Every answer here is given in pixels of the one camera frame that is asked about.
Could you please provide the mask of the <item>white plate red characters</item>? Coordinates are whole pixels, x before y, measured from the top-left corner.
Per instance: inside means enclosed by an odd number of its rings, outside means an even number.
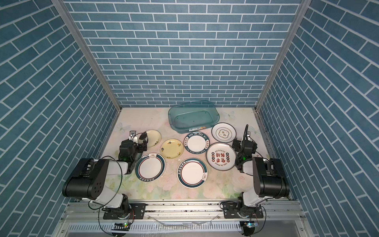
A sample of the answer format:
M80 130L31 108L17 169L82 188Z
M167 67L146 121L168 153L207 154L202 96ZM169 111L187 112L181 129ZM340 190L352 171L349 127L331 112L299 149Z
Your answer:
M208 148L206 159L212 168L227 171L235 166L236 152L228 144L215 143Z

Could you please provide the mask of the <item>green rim Hao Shi plate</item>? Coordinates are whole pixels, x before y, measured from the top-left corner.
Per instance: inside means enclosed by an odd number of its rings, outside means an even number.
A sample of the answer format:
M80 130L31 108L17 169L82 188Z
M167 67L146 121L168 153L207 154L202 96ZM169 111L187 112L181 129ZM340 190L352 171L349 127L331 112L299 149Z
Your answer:
M209 137L202 132L191 132L184 139L184 147L191 154L205 153L209 146Z

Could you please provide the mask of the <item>teal translucent plastic bin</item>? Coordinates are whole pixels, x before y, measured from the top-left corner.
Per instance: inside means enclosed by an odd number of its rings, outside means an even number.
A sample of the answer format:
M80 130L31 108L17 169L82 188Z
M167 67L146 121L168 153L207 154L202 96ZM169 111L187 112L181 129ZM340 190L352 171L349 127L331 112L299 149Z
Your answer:
M206 100L177 105L168 111L171 128L180 134L213 127L219 119L215 105Z

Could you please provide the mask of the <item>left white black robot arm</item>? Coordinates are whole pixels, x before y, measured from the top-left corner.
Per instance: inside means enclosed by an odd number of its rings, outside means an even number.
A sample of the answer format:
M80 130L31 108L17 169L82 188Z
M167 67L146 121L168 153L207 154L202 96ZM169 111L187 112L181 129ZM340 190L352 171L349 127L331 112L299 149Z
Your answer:
M143 219L146 205L130 204L127 195L106 186L110 175L131 174L137 160L147 150L148 138L132 138L122 141L118 160L105 156L99 160L80 159L63 185L65 197L87 199L100 205L105 220Z

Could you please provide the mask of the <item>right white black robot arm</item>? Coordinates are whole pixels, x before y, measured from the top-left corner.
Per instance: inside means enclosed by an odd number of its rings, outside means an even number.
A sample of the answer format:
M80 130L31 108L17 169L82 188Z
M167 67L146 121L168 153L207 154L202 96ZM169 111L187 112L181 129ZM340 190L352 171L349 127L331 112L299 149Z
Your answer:
M235 167L239 172L253 177L253 188L238 197L236 209L241 215L258 210L264 201L286 198L290 194L290 184L281 161L255 156L257 147L257 143L249 138L233 140Z

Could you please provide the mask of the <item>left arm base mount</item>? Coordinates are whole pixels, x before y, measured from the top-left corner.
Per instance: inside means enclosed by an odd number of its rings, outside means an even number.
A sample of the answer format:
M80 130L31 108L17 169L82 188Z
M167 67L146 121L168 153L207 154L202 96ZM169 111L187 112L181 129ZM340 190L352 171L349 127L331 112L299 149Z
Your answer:
M119 208L104 208L104 220L143 219L146 210L145 203L122 204Z

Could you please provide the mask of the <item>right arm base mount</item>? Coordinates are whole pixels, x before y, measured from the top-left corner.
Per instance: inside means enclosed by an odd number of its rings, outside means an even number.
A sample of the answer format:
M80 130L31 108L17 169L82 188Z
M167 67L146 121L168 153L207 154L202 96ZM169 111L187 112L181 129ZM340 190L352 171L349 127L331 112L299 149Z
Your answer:
M264 217L260 207L247 207L235 201L222 201L219 203L219 207L223 212L224 218L226 219L259 219Z

